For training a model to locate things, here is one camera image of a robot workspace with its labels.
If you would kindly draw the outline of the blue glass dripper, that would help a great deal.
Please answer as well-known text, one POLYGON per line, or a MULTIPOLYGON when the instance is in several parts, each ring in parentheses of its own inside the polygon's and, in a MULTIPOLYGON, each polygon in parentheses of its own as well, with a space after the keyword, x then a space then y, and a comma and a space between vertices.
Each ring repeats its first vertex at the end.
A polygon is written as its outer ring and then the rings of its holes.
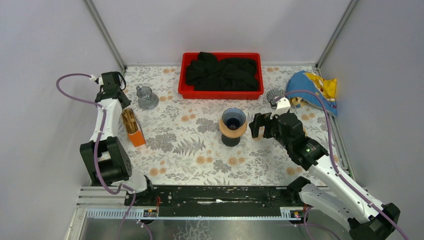
POLYGON ((228 129, 237 130, 246 122, 246 115, 241 109, 232 107, 223 112, 221 120, 228 129))

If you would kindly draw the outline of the wooden ring holder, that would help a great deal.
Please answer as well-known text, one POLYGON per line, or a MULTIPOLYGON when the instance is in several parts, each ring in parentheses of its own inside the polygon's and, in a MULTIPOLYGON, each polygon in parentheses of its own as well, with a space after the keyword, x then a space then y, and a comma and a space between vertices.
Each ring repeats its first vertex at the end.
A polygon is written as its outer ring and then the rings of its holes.
POLYGON ((241 137, 246 131, 247 131, 248 124, 247 122, 244 122, 242 126, 240 126, 238 129, 232 130, 229 129, 222 119, 219 120, 219 129, 221 133, 231 139, 239 138, 241 137))

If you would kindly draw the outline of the orange coffee filter box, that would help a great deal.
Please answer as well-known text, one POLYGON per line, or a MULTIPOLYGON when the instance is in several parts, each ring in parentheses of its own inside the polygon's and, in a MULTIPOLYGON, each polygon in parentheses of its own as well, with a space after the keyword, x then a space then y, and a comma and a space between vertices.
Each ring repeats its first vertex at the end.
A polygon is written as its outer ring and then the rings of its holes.
POLYGON ((139 122, 136 118, 136 115, 135 115, 135 120, 136 120, 136 123, 137 123, 137 126, 138 126, 138 130, 134 134, 128 134, 127 133, 127 136, 135 147, 139 147, 139 146, 146 144, 146 140, 145 140, 142 128, 141 128, 141 126, 140 126, 140 124, 139 124, 139 122))

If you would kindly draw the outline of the dark red glass carafe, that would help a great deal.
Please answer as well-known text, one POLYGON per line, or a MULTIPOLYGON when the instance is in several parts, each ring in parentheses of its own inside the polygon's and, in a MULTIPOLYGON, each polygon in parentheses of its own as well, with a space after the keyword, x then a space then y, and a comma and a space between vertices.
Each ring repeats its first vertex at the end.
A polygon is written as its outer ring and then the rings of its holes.
POLYGON ((223 134, 221 135, 221 141, 227 147, 237 146, 240 143, 240 140, 241 140, 241 137, 231 138, 231 137, 227 137, 223 134))

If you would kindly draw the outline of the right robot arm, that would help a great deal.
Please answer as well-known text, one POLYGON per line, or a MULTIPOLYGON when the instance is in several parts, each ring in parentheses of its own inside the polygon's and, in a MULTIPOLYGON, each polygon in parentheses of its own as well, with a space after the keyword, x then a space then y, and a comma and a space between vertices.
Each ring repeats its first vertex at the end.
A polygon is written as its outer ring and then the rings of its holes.
POLYGON ((261 127, 265 139, 275 139, 295 164, 321 180, 332 192, 322 192, 306 178, 298 177, 286 193, 291 205, 305 203, 320 210, 341 224, 353 240, 385 240, 395 231, 399 208, 393 203, 383 204, 340 170, 330 153, 305 135, 303 124, 294 113, 275 116, 257 113, 249 124, 253 138, 258 137, 261 127))

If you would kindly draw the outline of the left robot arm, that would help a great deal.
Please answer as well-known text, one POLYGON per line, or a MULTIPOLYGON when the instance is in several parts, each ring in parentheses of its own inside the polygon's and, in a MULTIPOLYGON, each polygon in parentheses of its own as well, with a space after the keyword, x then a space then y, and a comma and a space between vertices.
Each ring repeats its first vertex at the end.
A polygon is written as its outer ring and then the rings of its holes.
POLYGON ((125 95, 126 81, 118 71, 102 73, 95 82, 100 90, 92 105, 97 117, 93 134, 79 151, 93 183, 112 195, 125 189, 144 206, 152 204, 155 192, 147 176, 134 173, 131 160, 118 138, 119 122, 131 103, 125 95))

